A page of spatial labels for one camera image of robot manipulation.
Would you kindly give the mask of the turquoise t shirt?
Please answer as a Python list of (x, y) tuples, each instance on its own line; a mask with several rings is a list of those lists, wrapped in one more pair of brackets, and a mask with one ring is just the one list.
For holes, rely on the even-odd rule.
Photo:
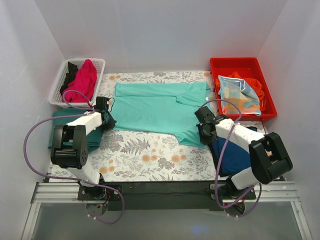
[(117, 83), (111, 112), (115, 130), (170, 134), (181, 145), (202, 148), (195, 112), (210, 92), (205, 81)]

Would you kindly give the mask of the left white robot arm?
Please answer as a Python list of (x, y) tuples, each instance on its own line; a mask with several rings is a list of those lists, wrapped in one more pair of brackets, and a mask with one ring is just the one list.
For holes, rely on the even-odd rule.
[(56, 125), (53, 130), (50, 159), (54, 165), (71, 172), (84, 192), (95, 200), (107, 195), (103, 176), (88, 162), (87, 136), (93, 131), (109, 131), (116, 121), (109, 112), (110, 98), (99, 96), (93, 104), (94, 112), (65, 125)]

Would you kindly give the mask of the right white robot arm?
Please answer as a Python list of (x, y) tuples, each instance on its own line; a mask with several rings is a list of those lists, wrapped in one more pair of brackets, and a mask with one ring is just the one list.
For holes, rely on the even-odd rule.
[(214, 186), (214, 196), (237, 199), (256, 184), (267, 185), (293, 169), (281, 137), (262, 134), (215, 116), (207, 106), (195, 113), (200, 142), (209, 147), (216, 172), (225, 184)]

